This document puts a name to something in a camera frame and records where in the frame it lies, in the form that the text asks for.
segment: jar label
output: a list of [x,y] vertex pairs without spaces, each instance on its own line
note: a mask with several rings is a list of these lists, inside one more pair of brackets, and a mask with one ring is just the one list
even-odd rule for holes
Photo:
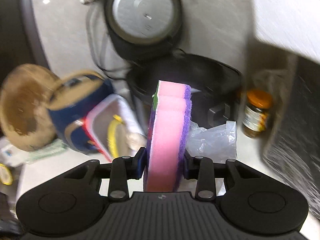
[[243,124],[249,129],[261,132],[267,127],[268,114],[257,113],[248,106],[245,107]]

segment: orange jar lid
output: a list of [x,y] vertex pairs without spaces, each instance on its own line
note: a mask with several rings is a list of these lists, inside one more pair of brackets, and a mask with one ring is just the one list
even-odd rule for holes
[[247,97],[250,104],[255,107],[269,109],[272,106],[272,96],[263,90],[251,89],[247,92]]

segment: pot lid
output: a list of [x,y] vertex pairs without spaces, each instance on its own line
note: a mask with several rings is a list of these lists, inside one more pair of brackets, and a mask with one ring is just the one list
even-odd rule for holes
[[121,31],[133,39],[162,39],[176,21],[175,3],[176,0],[113,0],[112,17]]

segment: pink sponge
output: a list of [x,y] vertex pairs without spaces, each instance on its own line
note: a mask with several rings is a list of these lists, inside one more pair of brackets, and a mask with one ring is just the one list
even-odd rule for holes
[[179,186],[191,117],[191,87],[159,81],[150,114],[144,190],[171,192]]

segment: plastic bag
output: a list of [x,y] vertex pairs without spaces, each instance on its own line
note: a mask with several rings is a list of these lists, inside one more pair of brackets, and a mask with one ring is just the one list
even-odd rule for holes
[[253,84],[256,88],[262,89],[272,95],[274,105],[279,99],[287,96],[284,91],[284,78],[288,74],[285,69],[264,69],[253,75]]
[[191,122],[186,149],[191,156],[201,155],[215,163],[225,163],[237,157],[236,142],[236,122],[227,121],[208,130]]

